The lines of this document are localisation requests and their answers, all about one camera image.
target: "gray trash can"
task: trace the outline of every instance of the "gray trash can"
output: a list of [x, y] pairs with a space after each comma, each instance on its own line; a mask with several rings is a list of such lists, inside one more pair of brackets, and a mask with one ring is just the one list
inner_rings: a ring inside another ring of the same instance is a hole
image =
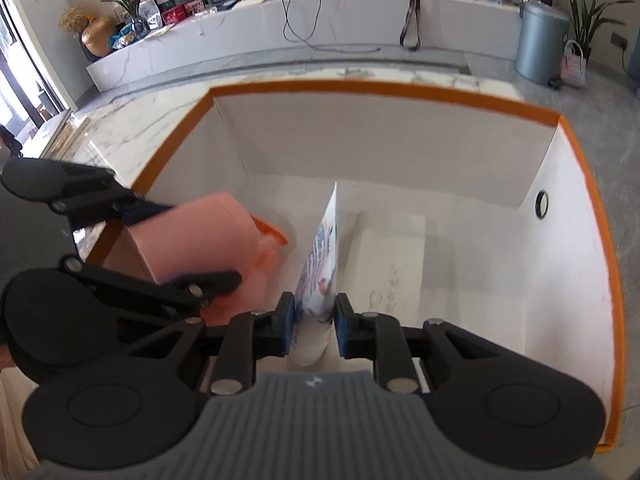
[[569, 15], [562, 10], [537, 1], [527, 2], [516, 57], [518, 73], [545, 86], [558, 77], [570, 25]]

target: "picture frame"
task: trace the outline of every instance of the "picture frame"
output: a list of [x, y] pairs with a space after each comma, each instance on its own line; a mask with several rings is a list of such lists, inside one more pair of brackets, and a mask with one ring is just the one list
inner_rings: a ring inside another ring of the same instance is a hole
[[140, 14], [146, 19], [151, 30], [164, 25], [158, 0], [140, 0]]

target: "pink plastic container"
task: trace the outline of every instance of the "pink plastic container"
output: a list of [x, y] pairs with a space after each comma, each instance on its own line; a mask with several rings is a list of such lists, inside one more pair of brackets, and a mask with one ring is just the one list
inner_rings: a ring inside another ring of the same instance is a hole
[[278, 264], [278, 245], [288, 243], [284, 234], [252, 218], [226, 192], [177, 206], [130, 227], [129, 233], [156, 283], [189, 273], [241, 274], [238, 290], [202, 309], [208, 326], [227, 324], [242, 312], [265, 310], [267, 276]]

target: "marble countertop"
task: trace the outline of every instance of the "marble countertop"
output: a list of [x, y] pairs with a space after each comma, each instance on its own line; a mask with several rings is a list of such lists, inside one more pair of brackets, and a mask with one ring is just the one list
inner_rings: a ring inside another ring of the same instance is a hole
[[[440, 86], [478, 92], [522, 101], [510, 83], [428, 70], [402, 70], [381, 66], [344, 63], [330, 68], [291, 68], [290, 70], [257, 70], [250, 74], [222, 76], [193, 84], [127, 97], [98, 108], [76, 123], [89, 119], [89, 125], [77, 138], [66, 143], [63, 153], [53, 151], [48, 157], [103, 166], [115, 171], [116, 179], [131, 187], [159, 146], [207, 95], [210, 88], [232, 84], [276, 80], [370, 80], [406, 84]], [[76, 233], [79, 253], [87, 258], [100, 236], [103, 224]]]

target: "person's hand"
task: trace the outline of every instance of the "person's hand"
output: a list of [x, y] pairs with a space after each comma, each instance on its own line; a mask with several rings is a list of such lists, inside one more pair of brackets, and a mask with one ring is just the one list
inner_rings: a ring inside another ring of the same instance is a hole
[[9, 352], [8, 345], [0, 346], [0, 370], [4, 370], [5, 368], [15, 368], [15, 363]]

